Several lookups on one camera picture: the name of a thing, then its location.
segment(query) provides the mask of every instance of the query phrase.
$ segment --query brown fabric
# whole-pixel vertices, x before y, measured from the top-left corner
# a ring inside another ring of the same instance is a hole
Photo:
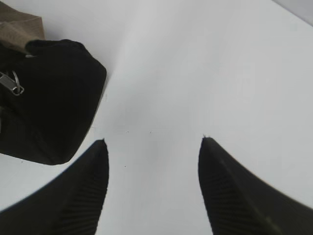
[[[0,1],[0,42],[3,46],[28,54],[26,44],[44,40],[42,18],[19,12]]]

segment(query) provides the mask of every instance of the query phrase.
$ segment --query white surface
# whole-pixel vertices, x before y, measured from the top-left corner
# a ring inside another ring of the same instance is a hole
[[[313,207],[313,28],[296,16],[269,0],[5,2],[109,71],[78,153],[101,138],[109,147],[97,234],[212,234],[197,175],[203,134]],[[0,208],[68,166],[0,164]]]

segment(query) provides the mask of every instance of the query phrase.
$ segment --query black suede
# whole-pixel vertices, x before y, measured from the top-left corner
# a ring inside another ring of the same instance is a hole
[[[26,50],[34,57],[6,66],[16,72],[24,93],[14,96],[0,85],[7,112],[1,118],[0,152],[62,164],[72,158],[91,126],[106,69],[81,43],[70,40],[35,40]]]
[[[33,195],[0,213],[1,235],[93,235],[107,192],[109,159],[96,141]]]
[[[202,140],[199,182],[214,235],[313,234],[312,209],[261,181],[212,138]]]

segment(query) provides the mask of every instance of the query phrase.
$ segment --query white backdrop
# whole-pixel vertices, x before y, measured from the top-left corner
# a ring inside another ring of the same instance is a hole
[[[287,10],[270,0],[4,2],[108,69],[76,155],[96,139],[109,147],[98,235],[212,234],[197,175],[203,135],[313,207],[313,28]],[[4,209],[69,164],[2,155],[0,166]]]

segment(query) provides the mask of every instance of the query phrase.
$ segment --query metal zipper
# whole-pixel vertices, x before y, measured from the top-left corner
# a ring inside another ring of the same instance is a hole
[[[0,83],[6,87],[13,95],[20,95],[24,92],[24,87],[20,85],[19,78],[15,71],[12,71],[14,80],[3,72],[0,72]]]

